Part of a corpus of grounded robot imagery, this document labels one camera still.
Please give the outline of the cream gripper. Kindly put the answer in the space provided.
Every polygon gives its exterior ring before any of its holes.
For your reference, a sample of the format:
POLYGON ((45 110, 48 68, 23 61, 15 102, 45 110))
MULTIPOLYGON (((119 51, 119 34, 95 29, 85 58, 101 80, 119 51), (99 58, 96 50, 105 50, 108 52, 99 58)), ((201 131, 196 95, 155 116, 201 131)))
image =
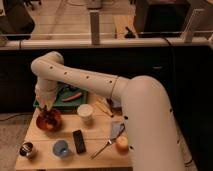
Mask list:
POLYGON ((35 86, 36 100, 42 109, 50 111, 56 100, 57 90, 43 90, 38 85, 35 86))

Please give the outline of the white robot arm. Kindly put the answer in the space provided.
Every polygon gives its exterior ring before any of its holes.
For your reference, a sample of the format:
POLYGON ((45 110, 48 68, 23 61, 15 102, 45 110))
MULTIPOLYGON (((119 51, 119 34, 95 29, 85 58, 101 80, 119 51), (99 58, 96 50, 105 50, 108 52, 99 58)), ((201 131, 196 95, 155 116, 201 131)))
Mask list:
POLYGON ((70 68, 63 56, 49 52, 33 60, 36 96, 50 109, 59 82, 70 84, 119 102, 125 118, 133 171, 185 171, 168 94, 150 76, 121 76, 70 68))

